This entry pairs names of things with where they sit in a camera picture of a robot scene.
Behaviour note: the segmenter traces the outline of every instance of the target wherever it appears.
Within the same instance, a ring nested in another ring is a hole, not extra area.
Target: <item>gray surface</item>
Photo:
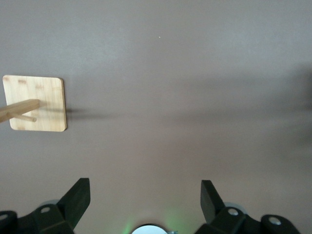
[[[60,77],[68,129],[0,125],[0,210],[80,177],[77,234],[192,234],[200,181],[312,232],[312,1],[1,1],[1,76]],[[5,105],[0,88],[0,106]]]

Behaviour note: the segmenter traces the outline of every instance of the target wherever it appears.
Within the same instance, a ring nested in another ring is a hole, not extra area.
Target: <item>metal bolt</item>
[[[238,211],[235,210],[235,209],[233,209],[233,208],[230,208],[230,209],[228,210],[228,212],[229,212],[230,215],[234,215],[234,216],[237,216],[237,215],[238,215]]]
[[[5,220],[8,217],[7,214],[0,215],[0,221]]]
[[[278,218],[275,218],[275,217],[270,217],[269,218],[269,221],[274,224],[274,225],[281,225],[281,221],[278,219]]]
[[[50,211],[50,207],[44,207],[44,208],[42,208],[41,209],[41,213],[47,213],[47,212],[49,212]]]

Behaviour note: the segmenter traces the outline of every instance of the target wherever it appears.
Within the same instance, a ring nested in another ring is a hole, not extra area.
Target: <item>green light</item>
[[[188,215],[179,209],[168,210],[165,213],[165,224],[169,231],[178,231],[178,234],[189,234],[194,230],[190,225],[189,220],[185,220]]]
[[[122,234],[130,234],[131,230],[132,230],[132,222],[129,220],[128,223],[126,224],[125,228],[123,229],[123,231],[121,232]]]

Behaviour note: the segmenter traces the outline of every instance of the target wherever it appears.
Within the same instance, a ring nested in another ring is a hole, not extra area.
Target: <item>wooden stick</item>
[[[40,107],[38,99],[29,99],[0,109],[0,123],[13,118],[12,114],[22,115]]]
[[[10,116],[12,116],[13,118],[18,118],[21,120],[26,120],[26,121],[30,121],[30,122],[36,122],[37,118],[35,117],[30,117],[30,116],[22,116],[22,115],[18,115],[15,113],[8,113]]]

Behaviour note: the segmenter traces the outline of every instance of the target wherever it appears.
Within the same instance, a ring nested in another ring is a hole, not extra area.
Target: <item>white circular sensor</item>
[[[167,232],[155,225],[144,225],[135,229],[132,234],[167,234]]]

